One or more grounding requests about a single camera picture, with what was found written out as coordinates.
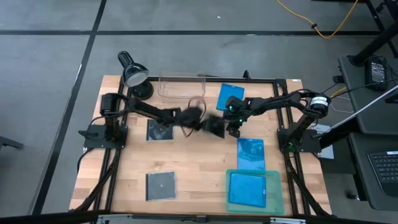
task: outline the teal tray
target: teal tray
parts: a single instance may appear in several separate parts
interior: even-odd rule
[[[229,203],[229,183],[231,174],[247,174],[256,175],[266,178],[266,207],[259,208],[249,205],[241,205],[236,203]],[[258,170],[235,170],[229,169],[226,171],[226,209],[231,213],[263,213],[271,215],[283,215],[285,213],[284,199],[282,197],[282,183],[280,175],[277,171],[258,171]]]

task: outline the desk lamp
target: desk lamp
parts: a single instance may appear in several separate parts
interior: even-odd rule
[[[131,95],[138,100],[150,98],[154,93],[154,87],[147,80],[149,75],[148,69],[134,62],[128,52],[119,52],[118,59],[123,66],[123,83],[127,87],[132,87]]]

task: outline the wooden table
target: wooden table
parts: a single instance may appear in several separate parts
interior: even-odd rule
[[[106,75],[103,78],[95,107],[94,117],[99,116],[101,95],[118,91],[120,76]],[[184,103],[164,103],[157,94],[157,82],[152,82],[154,95],[146,103],[159,108],[179,106]],[[271,97],[273,87],[264,83],[231,83],[244,87],[245,97]],[[221,83],[206,83],[205,101],[207,112],[222,115],[216,104]],[[302,88],[300,80],[287,80],[289,91]],[[191,83],[176,83],[175,91],[189,90]],[[288,124],[286,110],[284,123]],[[294,120],[301,112],[292,108]],[[122,150],[116,186],[114,190],[112,212],[163,213],[191,215],[232,215],[226,211],[225,172],[236,169],[237,142],[226,133],[225,139],[204,132],[193,133],[184,138],[179,127],[174,127],[174,140],[170,142],[147,142],[147,118],[138,114],[129,114],[127,119],[129,133],[126,147]],[[292,214],[289,188],[283,156],[279,151],[276,130],[278,119],[276,110],[267,111],[260,116],[252,116],[240,128],[242,138],[264,140],[264,152],[267,170],[277,170],[282,179],[282,191],[285,215]],[[88,196],[98,182],[104,149],[94,149],[81,162],[70,208],[76,208]],[[331,212],[329,199],[321,165],[313,155],[301,154],[305,183],[317,202],[327,212]],[[146,202],[146,173],[174,171],[176,176],[177,198]],[[100,208],[104,208],[107,186],[103,190]],[[300,191],[296,186],[296,197],[300,213],[303,213]]]

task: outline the black power adapter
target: black power adapter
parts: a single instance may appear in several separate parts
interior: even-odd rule
[[[365,84],[371,90],[386,91],[388,89],[386,81],[386,69],[381,59],[371,57],[365,61]]]

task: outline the clear plastic container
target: clear plastic container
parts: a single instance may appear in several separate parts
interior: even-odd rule
[[[247,174],[256,175],[266,178],[266,207],[253,207],[249,205],[241,205],[236,203],[229,203],[229,185],[231,174]],[[226,171],[226,209],[233,213],[263,213],[271,215],[283,215],[285,213],[284,199],[282,196],[282,183],[280,175],[277,171],[258,171],[258,170],[235,170],[229,169]]]
[[[206,93],[206,77],[203,71],[188,73],[162,70],[157,93],[162,97],[163,103],[183,103],[201,98]]]

